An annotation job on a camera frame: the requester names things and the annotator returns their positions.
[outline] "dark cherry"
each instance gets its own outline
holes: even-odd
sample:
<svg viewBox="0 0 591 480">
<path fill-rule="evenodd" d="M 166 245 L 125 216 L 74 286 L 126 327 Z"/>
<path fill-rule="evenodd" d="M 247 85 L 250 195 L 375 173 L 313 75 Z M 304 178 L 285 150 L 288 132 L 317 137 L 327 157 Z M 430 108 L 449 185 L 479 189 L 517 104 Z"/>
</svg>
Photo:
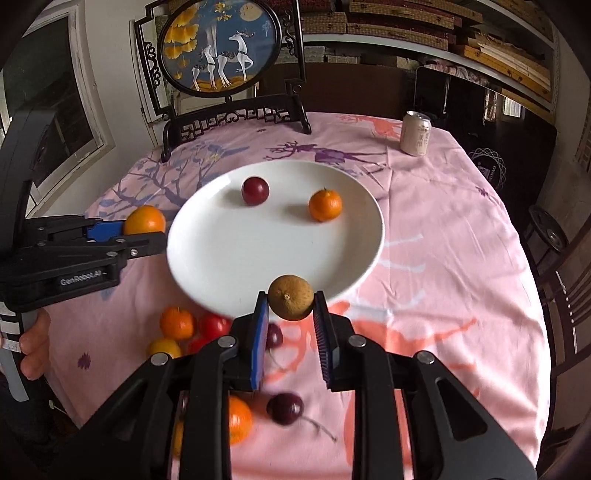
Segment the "dark cherry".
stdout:
<svg viewBox="0 0 591 480">
<path fill-rule="evenodd" d="M 269 185 L 260 177 L 250 177 L 242 184 L 242 198 L 247 205 L 260 205 L 269 198 Z"/>
<path fill-rule="evenodd" d="M 291 425 L 304 414 L 304 401 L 294 393 L 280 393 L 267 403 L 267 413 L 275 423 Z"/>
<path fill-rule="evenodd" d="M 279 348 L 283 345 L 283 332 L 276 323 L 270 323 L 267 327 L 267 344 L 265 345 L 267 350 L 272 348 Z"/>
</svg>

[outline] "finger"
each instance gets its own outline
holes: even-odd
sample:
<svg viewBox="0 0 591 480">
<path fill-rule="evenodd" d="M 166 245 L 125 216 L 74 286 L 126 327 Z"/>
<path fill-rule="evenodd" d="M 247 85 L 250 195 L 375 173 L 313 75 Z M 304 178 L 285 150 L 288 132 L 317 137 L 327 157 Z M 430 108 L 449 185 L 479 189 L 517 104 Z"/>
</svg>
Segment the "finger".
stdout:
<svg viewBox="0 0 591 480">
<path fill-rule="evenodd" d="M 21 336 L 21 350 L 25 355 L 33 353 L 49 340 L 50 323 L 49 314 L 43 309 L 39 310 L 35 324 Z"/>
<path fill-rule="evenodd" d="M 29 380 L 41 377 L 49 366 L 49 342 L 42 344 L 31 355 L 22 359 L 21 372 Z"/>
</svg>

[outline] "table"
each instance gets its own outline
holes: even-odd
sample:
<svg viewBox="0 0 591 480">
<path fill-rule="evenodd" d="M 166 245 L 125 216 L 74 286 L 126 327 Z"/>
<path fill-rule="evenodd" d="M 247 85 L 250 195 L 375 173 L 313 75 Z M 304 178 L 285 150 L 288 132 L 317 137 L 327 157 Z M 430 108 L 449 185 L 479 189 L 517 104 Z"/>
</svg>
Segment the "table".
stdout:
<svg viewBox="0 0 591 480">
<path fill-rule="evenodd" d="M 149 203 L 170 222 L 196 189 L 259 161 L 296 158 L 347 171 L 378 199 L 386 240 L 368 279 L 331 311 L 391 352 L 435 353 L 536 463 L 548 418 L 550 351 L 534 280 L 498 195 L 446 131 L 433 129 L 427 155 L 414 158 L 399 150 L 398 121 L 310 113 L 310 122 L 312 135 L 262 121 L 218 127 L 176 149 L 168 164 L 156 151 L 87 214 L 122 219 Z M 159 255 L 130 261 L 118 287 L 48 308 L 48 378 L 77 424 L 145 360 L 146 346 L 160 335 L 159 315 L 171 304 L 202 314 Z M 285 371 L 266 358 L 264 391 L 297 392 L 306 415 L 338 441 L 305 421 L 277 426 L 256 408 L 250 437 L 232 448 L 234 478 L 348 479 L 352 395 L 326 390 L 311 318 L 281 328 L 285 344 L 274 355 Z"/>
</svg>

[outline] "stool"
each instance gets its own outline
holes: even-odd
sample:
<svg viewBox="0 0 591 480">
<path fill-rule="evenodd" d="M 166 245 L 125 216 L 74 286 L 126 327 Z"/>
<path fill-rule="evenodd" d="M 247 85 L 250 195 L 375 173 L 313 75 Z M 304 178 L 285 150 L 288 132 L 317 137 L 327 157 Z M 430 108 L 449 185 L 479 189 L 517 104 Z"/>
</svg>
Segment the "stool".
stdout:
<svg viewBox="0 0 591 480">
<path fill-rule="evenodd" d="M 532 205 L 530 207 L 530 219 L 531 223 L 526 229 L 526 232 L 529 230 L 529 233 L 525 236 L 525 242 L 527 243 L 531 235 L 536 232 L 548 247 L 542 258 L 535 264 L 537 268 L 550 252 L 560 255 L 569 245 L 569 239 L 554 217 L 543 208 Z"/>
</svg>

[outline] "red tomato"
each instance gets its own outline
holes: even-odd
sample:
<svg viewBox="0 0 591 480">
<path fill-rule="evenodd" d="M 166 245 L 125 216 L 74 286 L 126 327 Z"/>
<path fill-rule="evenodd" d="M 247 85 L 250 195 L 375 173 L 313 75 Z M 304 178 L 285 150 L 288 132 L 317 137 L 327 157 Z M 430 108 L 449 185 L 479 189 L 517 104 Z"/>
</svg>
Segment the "red tomato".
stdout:
<svg viewBox="0 0 591 480">
<path fill-rule="evenodd" d="M 214 313 L 206 313 L 201 320 L 199 320 L 199 333 L 207 340 L 215 340 L 221 336 L 230 333 L 232 323 L 230 320 L 220 317 Z"/>
<path fill-rule="evenodd" d="M 187 345 L 187 355 L 193 355 L 197 353 L 201 348 L 209 343 L 209 340 L 203 337 L 195 337 Z"/>
</svg>

